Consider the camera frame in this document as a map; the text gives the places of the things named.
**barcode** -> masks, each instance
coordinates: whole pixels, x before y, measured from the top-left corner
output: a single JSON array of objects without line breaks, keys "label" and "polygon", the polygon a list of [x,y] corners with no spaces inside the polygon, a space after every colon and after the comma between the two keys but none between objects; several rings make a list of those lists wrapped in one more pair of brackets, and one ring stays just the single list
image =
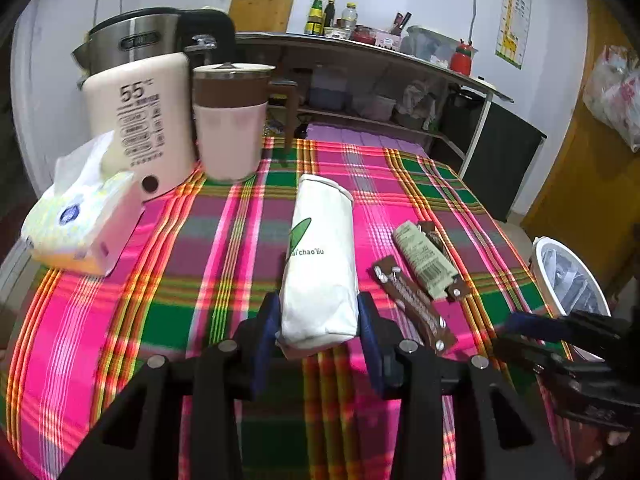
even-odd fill
[{"label": "barcode", "polygon": [[427,266],[423,267],[420,270],[421,275],[423,275],[427,282],[432,282],[433,280],[439,279],[439,277],[445,274],[447,270],[440,265],[438,260],[432,261]]}]

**white wall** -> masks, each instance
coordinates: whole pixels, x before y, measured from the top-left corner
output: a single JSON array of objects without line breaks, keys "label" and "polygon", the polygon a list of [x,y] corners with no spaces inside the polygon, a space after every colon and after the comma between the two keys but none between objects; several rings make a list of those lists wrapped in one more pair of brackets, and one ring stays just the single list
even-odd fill
[{"label": "white wall", "polygon": [[[358,21],[373,27],[386,27],[395,13],[410,11],[411,24],[422,24],[454,38],[465,38],[471,20],[472,0],[337,0],[337,13],[347,1],[358,5]],[[312,0],[294,0],[289,32],[301,32]],[[42,161],[52,170],[55,158],[69,152],[88,137],[86,115],[75,81],[79,70],[69,53],[82,42],[92,26],[95,0],[34,0],[18,22],[22,34],[14,49],[28,48],[31,57],[30,102],[37,113],[31,137],[47,144]],[[227,9],[230,0],[122,0],[122,10],[150,6]],[[549,136],[524,182],[516,210],[525,212],[544,181],[558,152],[575,103],[582,74],[586,42],[585,0],[533,0],[529,40],[522,70],[494,54],[502,0],[478,0],[474,29],[473,75],[484,76],[502,92],[515,99],[501,104],[531,122]],[[97,20],[120,12],[120,0],[98,0]],[[561,51],[561,57],[554,55]]]}]

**black circle on box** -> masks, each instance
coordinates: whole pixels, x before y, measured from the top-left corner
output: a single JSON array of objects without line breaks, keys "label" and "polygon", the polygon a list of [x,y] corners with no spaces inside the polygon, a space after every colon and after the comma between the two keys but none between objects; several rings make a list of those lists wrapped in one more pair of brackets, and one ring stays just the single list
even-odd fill
[{"label": "black circle on box", "polygon": [[147,193],[153,193],[158,189],[158,178],[155,175],[147,175],[142,179],[142,189]]}]

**trash bag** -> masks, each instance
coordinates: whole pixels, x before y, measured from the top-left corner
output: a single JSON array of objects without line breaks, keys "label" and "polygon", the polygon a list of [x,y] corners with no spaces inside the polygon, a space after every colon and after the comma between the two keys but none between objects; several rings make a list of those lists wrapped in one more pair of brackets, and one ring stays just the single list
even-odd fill
[{"label": "trash bag", "polygon": [[634,153],[640,149],[640,70],[635,53],[623,46],[605,46],[584,86],[582,100]]},{"label": "trash bag", "polygon": [[588,277],[569,258],[548,248],[542,252],[542,264],[553,292],[567,314],[575,309],[608,316],[606,311],[600,310],[597,291],[591,288]]}]

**tablecloth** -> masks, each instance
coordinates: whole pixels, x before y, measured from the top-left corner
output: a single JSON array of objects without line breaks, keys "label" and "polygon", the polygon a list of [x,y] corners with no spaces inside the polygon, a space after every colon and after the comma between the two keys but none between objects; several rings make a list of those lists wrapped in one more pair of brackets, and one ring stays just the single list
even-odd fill
[{"label": "tablecloth", "polygon": [[[232,186],[196,170],[146,204],[111,276],[43,268],[26,299],[2,370],[0,423],[28,469],[58,476],[90,426],[152,354],[197,355],[232,335],[281,280],[296,184],[320,174],[354,197],[360,290],[406,336],[404,314],[367,273],[388,254],[406,220],[435,223],[472,294],[460,306],[475,351],[515,310],[544,308],[526,264],[451,170],[387,148],[296,140],[289,153],[267,138],[260,167]],[[522,389],[526,374],[502,370]],[[444,478],[454,478],[454,421],[444,398]],[[188,401],[180,478],[188,478]],[[399,401],[369,386],[358,339],[301,362],[274,360],[269,387],[237,403],[248,479],[385,479],[393,458]]]}]

